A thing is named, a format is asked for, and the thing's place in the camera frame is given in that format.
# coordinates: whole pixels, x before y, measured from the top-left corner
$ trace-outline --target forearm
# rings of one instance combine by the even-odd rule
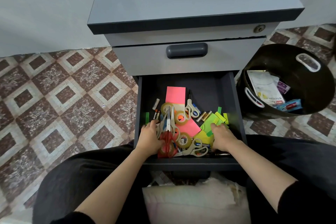
[[[85,213],[96,224],[115,223],[146,158],[141,150],[133,150],[75,211]]]
[[[232,142],[228,150],[254,181],[273,209],[278,212],[282,193],[296,179],[240,140]]]

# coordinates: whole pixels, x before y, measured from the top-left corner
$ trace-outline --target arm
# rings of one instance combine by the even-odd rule
[[[96,224],[115,223],[143,164],[156,154],[162,141],[156,137],[156,120],[143,126],[135,150],[75,210]]]
[[[212,123],[211,129],[215,136],[212,149],[229,152],[278,212],[283,192],[297,180],[238,140],[224,125]]]

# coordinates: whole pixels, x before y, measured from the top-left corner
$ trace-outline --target hand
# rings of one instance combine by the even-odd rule
[[[158,120],[152,120],[150,123],[143,125],[139,136],[136,150],[142,151],[145,157],[148,158],[158,153],[158,150],[164,144],[163,140],[158,140],[156,137],[156,123]]]
[[[220,126],[216,126],[216,124],[211,123],[211,130],[215,137],[213,142],[212,151],[218,149],[221,151],[229,152],[229,145],[233,142],[238,141],[238,139],[233,135],[230,129],[226,128],[224,123]]]

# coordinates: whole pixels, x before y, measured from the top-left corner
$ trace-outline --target cabinet top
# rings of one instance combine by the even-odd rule
[[[94,34],[224,26],[296,19],[300,0],[94,0]]]

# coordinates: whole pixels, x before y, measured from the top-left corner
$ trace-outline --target left hand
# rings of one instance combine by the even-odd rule
[[[147,158],[157,154],[158,150],[164,144],[163,140],[158,140],[156,137],[157,122],[158,120],[152,120],[147,126],[142,126],[139,140],[135,147],[136,150],[142,151]]]

